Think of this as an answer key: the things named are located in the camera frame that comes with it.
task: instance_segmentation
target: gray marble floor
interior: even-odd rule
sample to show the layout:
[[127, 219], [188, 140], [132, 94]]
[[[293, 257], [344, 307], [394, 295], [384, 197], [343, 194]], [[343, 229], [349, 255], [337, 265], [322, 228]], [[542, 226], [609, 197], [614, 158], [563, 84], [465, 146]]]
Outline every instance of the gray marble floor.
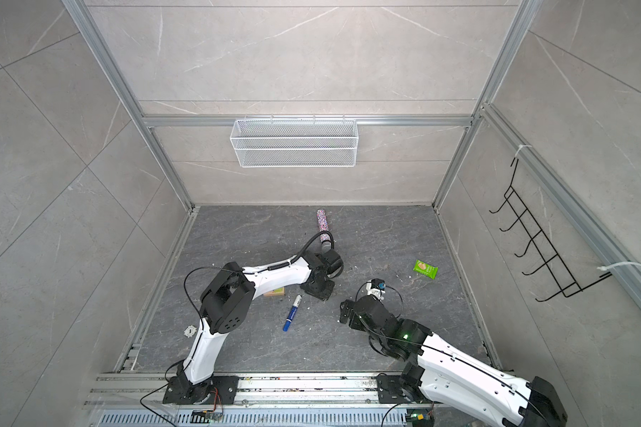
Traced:
[[[454, 346], [488, 363], [468, 301], [454, 270], [445, 237], [428, 206], [330, 206], [326, 208], [335, 248], [345, 263], [333, 295], [319, 301], [303, 295], [288, 332], [282, 331], [292, 301], [303, 294], [288, 286], [285, 296], [254, 300], [247, 319], [230, 333], [217, 371], [401, 370], [403, 363], [375, 353], [365, 332], [338, 322], [340, 303], [371, 278], [401, 292], [403, 316], [420, 322]], [[198, 318], [183, 292], [188, 271], [203, 265], [240, 266], [282, 260], [318, 230], [314, 206], [204, 206], [140, 349], [137, 371], [163, 371], [187, 356], [193, 338], [183, 335]], [[320, 251], [315, 243], [311, 250]], [[439, 267], [432, 280], [413, 271], [416, 259]], [[197, 300], [215, 271], [195, 273], [188, 291]], [[395, 294], [385, 306], [399, 310]]]

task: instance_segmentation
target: wire mesh basket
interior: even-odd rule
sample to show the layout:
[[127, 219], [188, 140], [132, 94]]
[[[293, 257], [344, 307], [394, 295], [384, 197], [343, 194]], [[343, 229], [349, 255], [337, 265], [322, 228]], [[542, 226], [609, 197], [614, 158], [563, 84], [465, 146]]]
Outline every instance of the wire mesh basket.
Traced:
[[230, 142], [242, 167], [354, 166], [355, 120], [241, 119]]

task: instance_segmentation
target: black mounting plate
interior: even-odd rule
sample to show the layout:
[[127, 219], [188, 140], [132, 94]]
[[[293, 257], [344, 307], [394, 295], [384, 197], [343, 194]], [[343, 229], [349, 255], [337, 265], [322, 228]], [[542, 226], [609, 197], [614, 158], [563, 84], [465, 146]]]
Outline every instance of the black mounting plate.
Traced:
[[214, 375], [211, 378], [202, 381], [191, 388], [188, 392], [180, 387], [178, 377], [175, 376], [169, 380], [166, 393], [162, 403], [176, 403], [179, 405], [194, 405], [196, 402], [204, 400], [201, 405], [213, 405], [216, 394], [214, 388], [218, 389], [219, 397], [223, 405], [233, 405], [237, 385], [240, 377]]
[[375, 377], [377, 382], [377, 397], [380, 403], [408, 403], [410, 400], [403, 395], [399, 375], [380, 374]]

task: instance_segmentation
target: gray tile wall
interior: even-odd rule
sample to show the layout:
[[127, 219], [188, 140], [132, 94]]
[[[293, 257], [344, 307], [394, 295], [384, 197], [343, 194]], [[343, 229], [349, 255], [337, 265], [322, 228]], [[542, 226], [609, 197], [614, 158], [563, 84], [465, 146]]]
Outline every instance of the gray tile wall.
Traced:
[[517, 9], [498, 0], [89, 4], [151, 114], [470, 114]]
[[156, 128], [196, 204], [430, 204], [463, 129], [359, 128], [354, 167], [240, 167], [228, 127]]
[[496, 107], [641, 262], [641, 0], [545, 1]]
[[62, 4], [27, 3], [0, 1], [1, 427], [74, 422], [185, 216]]
[[[517, 9], [512, 0], [88, 4], [144, 112], [171, 115], [470, 114]], [[356, 167], [264, 170], [238, 166], [228, 129], [156, 132], [197, 204], [429, 204], [462, 135], [362, 128]]]
[[[506, 369], [542, 376], [557, 388], [569, 426], [641, 426], [641, 311], [614, 278], [568, 299], [543, 299], [558, 288], [503, 202], [514, 152], [483, 124], [441, 211], [491, 340]], [[520, 166], [514, 187], [581, 285], [601, 262], [531, 175]], [[511, 198], [516, 209], [520, 202]], [[539, 246], [548, 252], [547, 243]], [[552, 263], [556, 275], [566, 272]]]

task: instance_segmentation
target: ventilation grille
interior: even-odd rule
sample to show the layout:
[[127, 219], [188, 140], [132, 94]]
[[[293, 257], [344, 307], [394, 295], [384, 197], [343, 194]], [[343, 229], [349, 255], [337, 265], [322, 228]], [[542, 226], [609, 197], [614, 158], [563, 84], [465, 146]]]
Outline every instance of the ventilation grille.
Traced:
[[242, 167], [354, 166], [355, 120], [236, 120], [230, 134]]
[[[191, 409], [180, 409], [173, 422], [179, 427], [214, 425], [219, 427], [298, 427], [298, 426], [379, 426], [387, 408], [318, 409], [226, 409], [219, 421], [198, 420]], [[157, 415], [138, 409], [106, 409], [98, 427], [166, 427]], [[394, 408], [385, 426], [406, 426], [406, 409]]]

